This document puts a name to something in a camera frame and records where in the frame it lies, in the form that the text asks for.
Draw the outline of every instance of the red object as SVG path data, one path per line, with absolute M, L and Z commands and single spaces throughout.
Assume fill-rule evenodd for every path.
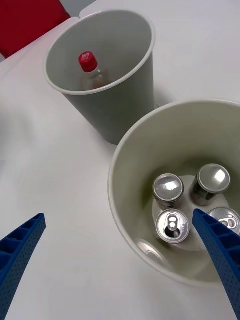
M 10 57 L 69 18 L 59 0 L 0 0 L 0 53 Z
M 98 62 L 90 51 L 82 53 L 78 60 L 84 72 L 92 72 L 98 67 Z

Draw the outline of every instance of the white table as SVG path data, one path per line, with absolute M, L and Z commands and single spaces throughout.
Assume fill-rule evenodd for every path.
M 184 287 L 120 235 L 107 178 L 115 147 L 45 81 L 72 18 L 0 63 L 0 237 L 43 212 L 47 228 L 7 320 L 234 320 L 224 290 Z

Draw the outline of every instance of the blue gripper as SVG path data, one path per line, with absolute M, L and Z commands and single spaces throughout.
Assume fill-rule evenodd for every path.
M 192 223 L 214 263 L 238 320 L 240 320 L 240 236 L 202 210 Z
M 4 320 L 29 260 L 46 228 L 39 213 L 0 241 L 0 320 Z

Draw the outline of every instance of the red chair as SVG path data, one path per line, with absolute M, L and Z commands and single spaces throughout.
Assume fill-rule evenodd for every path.
M 10 57 L 69 18 L 59 0 L 0 0 L 0 53 Z

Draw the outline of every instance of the red bottle cap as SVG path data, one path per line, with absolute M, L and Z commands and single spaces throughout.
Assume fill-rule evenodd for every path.
M 92 72 L 98 67 L 98 62 L 90 51 L 82 53 L 78 60 L 84 72 Z

